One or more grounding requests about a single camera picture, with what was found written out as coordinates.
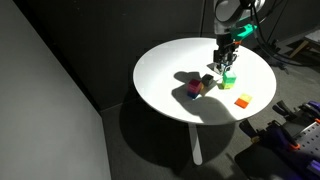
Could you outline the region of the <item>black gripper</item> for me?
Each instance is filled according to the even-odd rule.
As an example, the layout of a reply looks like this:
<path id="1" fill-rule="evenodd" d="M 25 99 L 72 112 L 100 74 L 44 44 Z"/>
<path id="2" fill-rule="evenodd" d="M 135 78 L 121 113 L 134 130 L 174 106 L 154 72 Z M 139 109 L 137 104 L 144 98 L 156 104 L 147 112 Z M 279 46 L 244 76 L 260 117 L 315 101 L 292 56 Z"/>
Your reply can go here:
<path id="1" fill-rule="evenodd" d="M 221 74 L 223 72 L 222 65 L 226 65 L 224 71 L 230 71 L 233 62 L 236 60 L 235 54 L 238 45 L 235 44 L 231 34 L 218 35 L 216 38 L 218 49 L 214 51 L 213 62 L 216 63 L 216 72 Z"/>

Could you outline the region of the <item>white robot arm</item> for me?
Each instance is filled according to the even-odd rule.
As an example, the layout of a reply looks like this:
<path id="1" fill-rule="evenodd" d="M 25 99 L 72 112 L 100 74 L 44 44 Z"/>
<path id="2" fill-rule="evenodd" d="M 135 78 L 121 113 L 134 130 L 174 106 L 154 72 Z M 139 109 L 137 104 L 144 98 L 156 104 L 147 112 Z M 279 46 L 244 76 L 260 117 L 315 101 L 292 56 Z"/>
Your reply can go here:
<path id="1" fill-rule="evenodd" d="M 259 11 L 266 0 L 214 0 L 214 32 L 218 49 L 213 53 L 213 70 L 222 75 L 231 69 L 239 44 L 255 30 L 237 24 Z"/>

